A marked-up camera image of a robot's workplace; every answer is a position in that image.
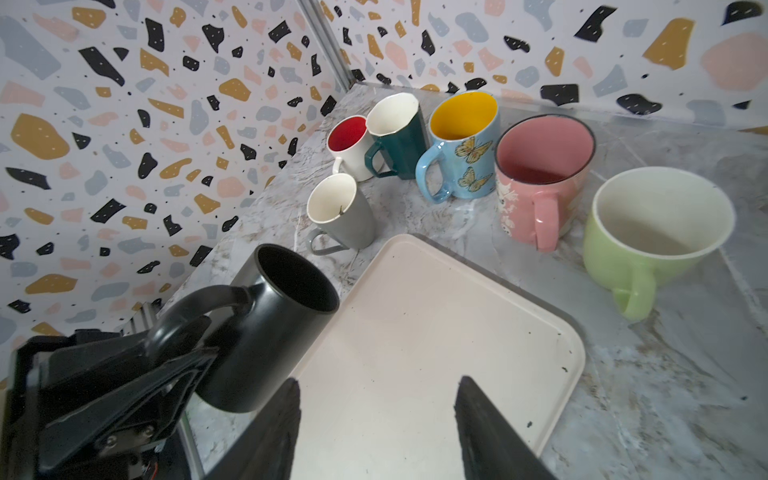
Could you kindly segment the grey mug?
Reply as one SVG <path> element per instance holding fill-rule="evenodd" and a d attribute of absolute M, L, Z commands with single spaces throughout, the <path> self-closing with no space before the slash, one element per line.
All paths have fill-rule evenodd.
<path fill-rule="evenodd" d="M 376 222 L 366 197 L 355 179 L 346 173 L 332 174 L 322 180 L 309 196 L 306 212 L 316 225 L 307 237 L 309 251 L 325 256 L 344 250 L 361 250 L 374 242 Z M 313 246 L 325 234 L 338 245 L 323 249 Z"/>

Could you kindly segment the light green mug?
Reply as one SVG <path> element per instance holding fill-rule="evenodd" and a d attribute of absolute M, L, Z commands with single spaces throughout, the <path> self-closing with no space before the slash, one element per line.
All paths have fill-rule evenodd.
<path fill-rule="evenodd" d="M 594 195 L 584 265 L 625 319 L 641 321 L 658 289 L 721 247 L 736 220 L 726 193 L 699 175 L 670 167 L 628 170 Z"/>

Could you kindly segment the dark green mug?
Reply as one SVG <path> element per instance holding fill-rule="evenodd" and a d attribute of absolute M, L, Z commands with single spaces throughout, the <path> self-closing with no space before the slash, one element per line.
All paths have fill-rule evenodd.
<path fill-rule="evenodd" d="M 426 152 L 427 133 L 417 97 L 397 93 L 379 101 L 367 116 L 373 144 L 365 153 L 365 166 L 376 178 L 397 176 L 414 180 Z"/>

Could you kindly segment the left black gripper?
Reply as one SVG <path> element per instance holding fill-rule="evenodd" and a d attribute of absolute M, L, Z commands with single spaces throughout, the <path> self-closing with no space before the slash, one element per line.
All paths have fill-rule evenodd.
<path fill-rule="evenodd" d="M 35 336 L 14 354 L 4 479 L 156 479 L 162 450 L 217 350 L 207 315 L 122 336 Z"/>

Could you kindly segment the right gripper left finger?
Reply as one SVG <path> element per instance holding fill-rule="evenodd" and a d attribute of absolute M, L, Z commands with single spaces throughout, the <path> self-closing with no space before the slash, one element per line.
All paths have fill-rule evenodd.
<path fill-rule="evenodd" d="M 289 479 L 301 421 L 300 386 L 287 379 L 205 479 Z"/>

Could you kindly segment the pink patterned mug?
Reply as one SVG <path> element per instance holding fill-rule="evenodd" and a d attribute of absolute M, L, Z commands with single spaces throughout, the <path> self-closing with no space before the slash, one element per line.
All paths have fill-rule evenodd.
<path fill-rule="evenodd" d="M 592 129 L 566 115 L 509 127 L 495 156 L 502 230 L 540 252 L 555 251 L 575 218 L 596 147 Z"/>

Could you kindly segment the black mug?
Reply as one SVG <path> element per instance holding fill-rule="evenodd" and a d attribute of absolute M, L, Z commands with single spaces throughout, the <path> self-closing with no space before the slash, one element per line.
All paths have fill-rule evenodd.
<path fill-rule="evenodd" d="M 196 393 L 232 413 L 260 409 L 289 377 L 340 306 L 330 280 L 309 260 L 258 245 L 228 285 L 176 301 L 148 334 L 154 365 L 197 344 L 218 355 Z"/>

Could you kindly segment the white mug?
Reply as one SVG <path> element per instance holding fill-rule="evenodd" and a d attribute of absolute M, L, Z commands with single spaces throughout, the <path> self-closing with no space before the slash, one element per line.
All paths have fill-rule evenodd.
<path fill-rule="evenodd" d="M 374 144 L 367 128 L 367 118 L 353 115 L 333 127 L 326 140 L 328 151 L 334 158 L 332 173 L 346 173 L 358 183 L 373 177 L 365 164 L 365 155 Z"/>

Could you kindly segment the light blue butterfly mug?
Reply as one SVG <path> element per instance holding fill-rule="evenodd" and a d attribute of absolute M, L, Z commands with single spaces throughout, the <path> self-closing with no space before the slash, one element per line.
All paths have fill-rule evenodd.
<path fill-rule="evenodd" d="M 444 100 L 429 120 L 432 145 L 416 167 L 422 195 L 434 204 L 477 199 L 495 189 L 495 152 L 501 136 L 497 100 L 468 91 Z"/>

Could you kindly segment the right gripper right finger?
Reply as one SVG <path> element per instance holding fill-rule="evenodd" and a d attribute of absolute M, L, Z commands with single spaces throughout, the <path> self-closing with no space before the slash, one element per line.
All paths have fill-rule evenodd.
<path fill-rule="evenodd" d="M 470 376 L 454 410 L 466 479 L 555 478 Z"/>

